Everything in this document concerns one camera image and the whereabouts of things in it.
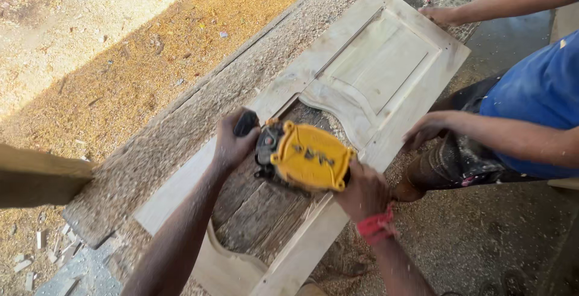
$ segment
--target black tool handle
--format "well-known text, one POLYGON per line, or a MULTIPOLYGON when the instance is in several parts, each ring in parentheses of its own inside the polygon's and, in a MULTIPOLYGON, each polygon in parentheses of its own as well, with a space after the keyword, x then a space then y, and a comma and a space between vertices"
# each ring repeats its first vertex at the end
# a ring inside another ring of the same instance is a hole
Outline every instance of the black tool handle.
POLYGON ((257 113, 254 111, 246 111, 241 115, 235 128, 233 128, 233 134, 237 137, 245 137, 249 134, 251 129, 259 125, 259 119, 257 118, 257 113))

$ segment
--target red wristband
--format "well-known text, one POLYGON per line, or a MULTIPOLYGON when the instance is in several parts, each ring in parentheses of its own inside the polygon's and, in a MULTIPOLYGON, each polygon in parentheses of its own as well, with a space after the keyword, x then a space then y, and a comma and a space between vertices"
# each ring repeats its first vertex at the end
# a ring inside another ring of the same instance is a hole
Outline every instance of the red wristband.
POLYGON ((394 219, 393 206, 394 202, 390 202, 385 213, 368 217, 356 224, 358 232, 368 244, 373 245, 381 239, 398 234, 392 223, 394 219))

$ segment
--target man's left hand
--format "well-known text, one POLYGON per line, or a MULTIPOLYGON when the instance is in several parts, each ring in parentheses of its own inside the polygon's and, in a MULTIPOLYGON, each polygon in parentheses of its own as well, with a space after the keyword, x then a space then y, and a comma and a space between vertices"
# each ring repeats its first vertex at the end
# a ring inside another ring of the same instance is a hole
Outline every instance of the man's left hand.
POLYGON ((438 136, 441 130, 450 129, 449 120, 462 114, 462 111, 437 111, 424 116, 402 137, 404 141, 403 151, 420 148, 428 140, 438 136))
POLYGON ((255 143, 261 133, 259 121, 256 121, 255 127, 245 137, 233 134, 237 121, 247 111, 249 110, 244 107, 237 108, 235 112, 223 118, 217 127, 217 145, 213 161, 226 170, 234 170, 242 163, 247 154, 255 149, 255 143))

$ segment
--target sawdust-covered ground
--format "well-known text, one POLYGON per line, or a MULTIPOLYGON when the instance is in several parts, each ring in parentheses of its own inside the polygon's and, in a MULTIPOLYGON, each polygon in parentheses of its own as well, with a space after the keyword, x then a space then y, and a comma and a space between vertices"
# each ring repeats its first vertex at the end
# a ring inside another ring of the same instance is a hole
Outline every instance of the sawdust-covered ground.
MULTIPOLYGON (((0 0, 0 142, 101 162, 295 1, 0 0)), ((26 271, 54 275, 35 232, 52 248, 61 211, 0 210, 4 295, 31 294, 26 271), (34 261, 14 274, 20 253, 34 261)))

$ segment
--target leg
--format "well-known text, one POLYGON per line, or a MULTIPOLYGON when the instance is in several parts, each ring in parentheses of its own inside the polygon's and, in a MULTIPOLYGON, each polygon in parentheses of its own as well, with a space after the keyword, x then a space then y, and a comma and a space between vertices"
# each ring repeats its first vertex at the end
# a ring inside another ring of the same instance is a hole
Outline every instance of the leg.
POLYGON ((328 296, 328 294, 315 283, 309 283, 303 285, 295 296, 328 296))
POLYGON ((436 157, 438 151, 442 149, 441 144, 419 155, 408 165, 402 180, 394 188, 395 199, 413 202, 421 199, 426 191, 460 187, 459 184, 433 169, 443 167, 436 157))
POLYGON ((435 147, 416 157, 394 188, 399 201, 412 202, 426 191, 460 188, 463 172, 454 134, 448 133, 435 147))

